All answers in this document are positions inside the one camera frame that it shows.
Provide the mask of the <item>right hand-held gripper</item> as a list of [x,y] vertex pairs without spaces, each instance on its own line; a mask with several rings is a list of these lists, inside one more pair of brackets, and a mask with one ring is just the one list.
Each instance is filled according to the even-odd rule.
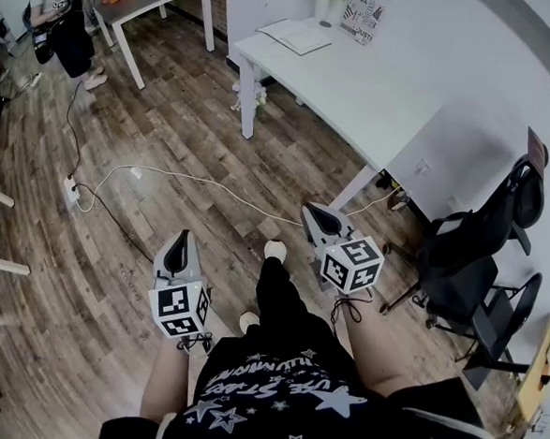
[[301,218],[307,240],[316,256],[321,256],[320,278],[333,285],[341,294],[368,289],[379,278],[384,256],[372,237],[358,233],[340,238],[328,245],[330,235],[341,235],[350,228],[349,219],[340,211],[307,202],[301,209]]

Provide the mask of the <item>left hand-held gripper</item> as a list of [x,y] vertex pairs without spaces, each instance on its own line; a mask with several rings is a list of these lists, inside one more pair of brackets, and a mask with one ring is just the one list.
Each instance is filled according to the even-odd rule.
[[154,259],[154,288],[149,290],[152,318],[168,338],[205,332],[211,301],[194,234],[184,229],[162,245]]

